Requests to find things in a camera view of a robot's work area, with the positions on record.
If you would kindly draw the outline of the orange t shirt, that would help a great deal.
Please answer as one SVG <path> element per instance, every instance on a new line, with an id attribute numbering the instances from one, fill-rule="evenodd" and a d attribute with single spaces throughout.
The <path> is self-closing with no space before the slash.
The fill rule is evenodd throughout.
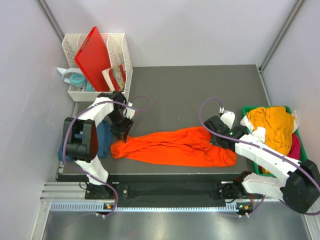
<path id="1" fill-rule="evenodd" d="M 203 126 L 128 137 L 110 146 L 115 159 L 128 158 L 148 164 L 183 167 L 232 167 L 236 154 L 210 144 L 211 134 Z"/>

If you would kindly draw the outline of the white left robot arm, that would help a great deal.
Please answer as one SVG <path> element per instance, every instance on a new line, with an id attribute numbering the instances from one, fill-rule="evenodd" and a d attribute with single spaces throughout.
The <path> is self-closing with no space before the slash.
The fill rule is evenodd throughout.
<path id="1" fill-rule="evenodd" d="M 62 152 L 76 162 L 85 172 L 88 181 L 96 187 L 102 198 L 109 198 L 114 191 L 108 183 L 109 173 L 98 157 L 97 126 L 109 118 L 111 134 L 126 142 L 133 125 L 135 111 L 127 106 L 127 99 L 120 91 L 101 93 L 95 101 L 75 117 L 63 123 Z"/>

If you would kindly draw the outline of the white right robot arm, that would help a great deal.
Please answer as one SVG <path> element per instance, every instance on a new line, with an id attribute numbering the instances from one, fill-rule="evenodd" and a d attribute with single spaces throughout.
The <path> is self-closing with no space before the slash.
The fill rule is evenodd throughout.
<path id="1" fill-rule="evenodd" d="M 229 128 L 219 116 L 213 116 L 201 124 L 211 134 L 214 145 L 231 150 L 272 174 L 268 177 L 243 172 L 233 185 L 237 197 L 260 194 L 282 201 L 297 213 L 312 215 L 309 210 L 320 198 L 320 171 L 315 162 L 280 154 L 246 133 L 241 126 Z"/>

